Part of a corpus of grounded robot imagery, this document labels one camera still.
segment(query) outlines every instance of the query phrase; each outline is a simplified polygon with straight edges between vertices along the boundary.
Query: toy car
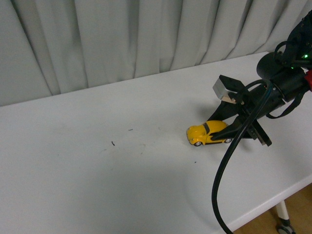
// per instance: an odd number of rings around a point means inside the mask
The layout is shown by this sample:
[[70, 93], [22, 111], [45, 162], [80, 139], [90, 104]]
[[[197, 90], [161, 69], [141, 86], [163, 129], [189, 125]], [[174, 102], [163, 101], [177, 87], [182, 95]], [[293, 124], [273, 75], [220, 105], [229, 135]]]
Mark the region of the toy car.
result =
[[191, 126], [186, 131], [189, 142], [194, 146], [216, 144], [216, 143], [230, 143], [232, 139], [211, 140], [211, 137], [225, 129], [228, 125], [220, 120], [206, 121], [199, 126]]

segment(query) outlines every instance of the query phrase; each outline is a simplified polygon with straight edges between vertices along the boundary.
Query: black cable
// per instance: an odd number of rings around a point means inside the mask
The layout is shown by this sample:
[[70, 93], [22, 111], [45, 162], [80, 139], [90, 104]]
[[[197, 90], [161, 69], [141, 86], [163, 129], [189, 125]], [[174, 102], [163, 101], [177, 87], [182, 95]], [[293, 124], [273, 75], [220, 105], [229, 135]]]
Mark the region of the black cable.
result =
[[250, 83], [249, 85], [247, 85], [245, 87], [245, 90], [248, 90], [249, 88], [251, 88], [252, 86], [254, 86], [256, 84], [266, 84], [267, 89], [266, 89], [265, 93], [263, 94], [262, 98], [260, 99], [259, 103], [255, 106], [255, 108], [250, 113], [250, 115], [248, 116], [246, 121], [243, 123], [241, 128], [238, 130], [238, 132], [237, 132], [236, 136], [234, 137], [232, 143], [228, 147], [228, 149], [227, 149], [227, 151], [226, 151], [226, 153], [225, 153], [225, 155], [224, 155], [224, 157], [223, 157], [223, 159], [219, 165], [219, 168], [217, 170], [215, 178], [214, 178], [214, 184], [213, 184], [213, 188], [212, 188], [212, 205], [213, 205], [214, 215], [217, 218], [221, 228], [225, 231], [226, 234], [233, 234], [233, 233], [227, 227], [227, 225], [224, 223], [224, 221], [220, 215], [220, 212], [219, 212], [218, 202], [217, 202], [217, 194], [218, 194], [220, 181], [221, 181], [223, 172], [226, 168], [226, 165], [228, 164], [234, 150], [238, 146], [238, 143], [240, 142], [240, 140], [245, 135], [247, 129], [251, 126], [253, 121], [257, 118], [259, 112], [261, 111], [261, 109], [263, 108], [263, 106], [265, 105], [267, 100], [269, 99], [272, 88], [273, 88], [272, 83], [269, 80], [260, 79], [260, 80], [256, 80], [256, 81]]

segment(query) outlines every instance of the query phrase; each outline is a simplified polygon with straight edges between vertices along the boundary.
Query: curtain fold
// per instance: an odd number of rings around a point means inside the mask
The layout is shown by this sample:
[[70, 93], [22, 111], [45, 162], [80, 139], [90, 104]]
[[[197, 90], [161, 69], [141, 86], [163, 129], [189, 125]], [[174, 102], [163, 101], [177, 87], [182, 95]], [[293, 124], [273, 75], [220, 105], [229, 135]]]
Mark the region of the curtain fold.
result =
[[51, 95], [10, 0], [0, 1], [0, 105]]
[[272, 51], [311, 9], [312, 0], [3, 0], [0, 105]]

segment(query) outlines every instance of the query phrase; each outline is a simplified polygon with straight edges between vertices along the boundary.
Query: toy car wheel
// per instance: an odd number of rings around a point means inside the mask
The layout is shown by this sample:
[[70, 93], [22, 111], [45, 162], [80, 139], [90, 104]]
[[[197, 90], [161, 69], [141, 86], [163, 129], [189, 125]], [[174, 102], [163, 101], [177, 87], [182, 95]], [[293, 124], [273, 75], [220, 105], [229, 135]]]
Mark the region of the toy car wheel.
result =
[[200, 146], [200, 145], [202, 145], [202, 142], [200, 142], [200, 141], [198, 141], [198, 142], [196, 142], [196, 143], [194, 144], [194, 146]]

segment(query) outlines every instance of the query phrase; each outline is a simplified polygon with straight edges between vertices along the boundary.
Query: white table surface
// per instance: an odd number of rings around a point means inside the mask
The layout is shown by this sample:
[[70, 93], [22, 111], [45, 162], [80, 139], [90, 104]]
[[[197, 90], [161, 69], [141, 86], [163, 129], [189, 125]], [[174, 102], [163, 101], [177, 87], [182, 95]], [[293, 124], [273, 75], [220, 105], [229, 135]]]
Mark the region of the white table surface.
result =
[[[223, 233], [211, 189], [228, 144], [194, 147], [185, 132], [219, 105], [220, 74], [246, 85], [264, 55], [1, 107], [0, 233]], [[232, 230], [312, 182], [311, 109], [309, 92], [259, 120], [272, 146], [239, 144], [218, 196]]]

